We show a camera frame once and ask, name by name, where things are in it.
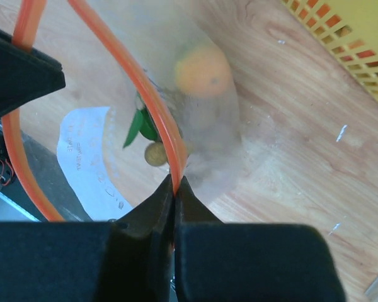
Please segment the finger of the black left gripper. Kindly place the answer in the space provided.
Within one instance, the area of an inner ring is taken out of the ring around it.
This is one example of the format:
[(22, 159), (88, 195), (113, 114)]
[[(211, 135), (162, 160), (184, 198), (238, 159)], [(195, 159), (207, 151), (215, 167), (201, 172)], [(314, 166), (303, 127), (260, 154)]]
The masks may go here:
[(0, 29), (0, 118), (66, 86), (60, 62), (35, 48), (22, 50), (11, 39)]

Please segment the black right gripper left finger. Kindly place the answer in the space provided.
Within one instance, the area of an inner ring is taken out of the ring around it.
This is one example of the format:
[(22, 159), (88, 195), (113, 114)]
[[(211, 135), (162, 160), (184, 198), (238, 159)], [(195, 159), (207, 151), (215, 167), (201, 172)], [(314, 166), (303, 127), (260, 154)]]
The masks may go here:
[(109, 222), (0, 222), (0, 301), (168, 301), (170, 176)]

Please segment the brown longan bunch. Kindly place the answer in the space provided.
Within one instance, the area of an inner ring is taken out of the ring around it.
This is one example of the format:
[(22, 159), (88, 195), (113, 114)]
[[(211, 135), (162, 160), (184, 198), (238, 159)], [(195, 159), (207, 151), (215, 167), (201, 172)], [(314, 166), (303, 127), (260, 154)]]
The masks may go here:
[(144, 103), (142, 96), (136, 92), (135, 97), (136, 111), (129, 126), (128, 133), (123, 143), (123, 148), (129, 147), (141, 134), (144, 138), (151, 141), (144, 151), (145, 161), (152, 167), (160, 167), (168, 163), (166, 149), (162, 143), (155, 122)]

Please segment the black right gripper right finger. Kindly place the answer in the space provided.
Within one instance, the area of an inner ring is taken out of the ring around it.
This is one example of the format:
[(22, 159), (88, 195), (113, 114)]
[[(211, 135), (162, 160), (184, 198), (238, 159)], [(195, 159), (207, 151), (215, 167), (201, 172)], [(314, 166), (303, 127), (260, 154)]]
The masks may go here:
[(345, 301), (328, 244), (297, 223), (224, 223), (183, 179), (175, 198), (179, 301)]

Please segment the yellow plastic basket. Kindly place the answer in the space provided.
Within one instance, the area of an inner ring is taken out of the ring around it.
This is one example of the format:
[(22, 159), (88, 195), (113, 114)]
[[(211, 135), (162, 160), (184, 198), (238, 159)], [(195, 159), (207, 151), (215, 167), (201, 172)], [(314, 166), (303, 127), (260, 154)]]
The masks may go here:
[(378, 103), (378, 0), (283, 5)]

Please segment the orange fruit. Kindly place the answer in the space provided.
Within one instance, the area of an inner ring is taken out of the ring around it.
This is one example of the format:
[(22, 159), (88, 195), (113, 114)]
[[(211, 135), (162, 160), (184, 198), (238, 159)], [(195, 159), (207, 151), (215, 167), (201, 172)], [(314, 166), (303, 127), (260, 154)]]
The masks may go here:
[(224, 52), (213, 43), (189, 48), (174, 66), (176, 87), (198, 98), (221, 95), (232, 83), (232, 72)]

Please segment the clear zip top bag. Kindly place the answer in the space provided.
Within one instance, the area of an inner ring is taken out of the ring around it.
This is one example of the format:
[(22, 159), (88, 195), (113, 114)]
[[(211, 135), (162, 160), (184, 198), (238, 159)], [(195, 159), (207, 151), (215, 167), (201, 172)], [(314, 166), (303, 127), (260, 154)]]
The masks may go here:
[[(189, 48), (213, 43), (176, 1), (23, 1), (18, 43), (49, 25), (64, 43), (66, 88), (6, 115), (4, 141), (28, 197), (49, 221), (120, 218), (166, 174), (187, 177), (203, 200), (232, 188), (244, 159), (233, 77), (221, 95), (198, 98), (175, 85), (174, 66)], [(166, 149), (150, 166), (141, 134), (125, 137), (138, 92)]]

